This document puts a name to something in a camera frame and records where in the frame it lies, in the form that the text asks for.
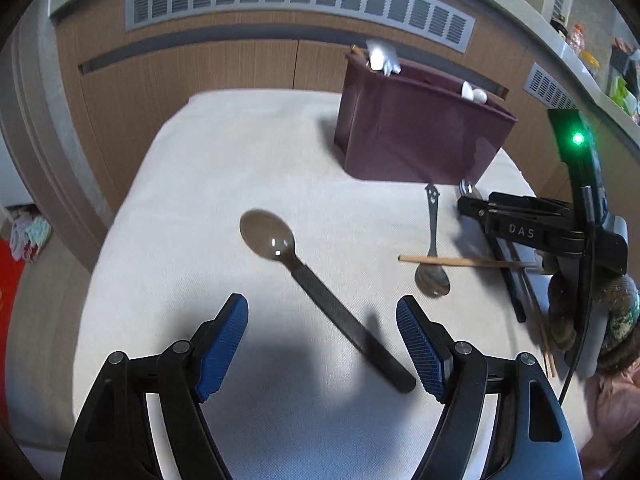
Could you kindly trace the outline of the person's right hand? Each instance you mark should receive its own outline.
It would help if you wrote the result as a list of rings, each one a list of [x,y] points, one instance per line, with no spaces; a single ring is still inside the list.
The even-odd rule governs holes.
[[[627,274],[593,271],[590,307],[579,298],[579,262],[562,259],[548,286],[552,340],[575,374],[612,376],[639,359],[639,287]]]

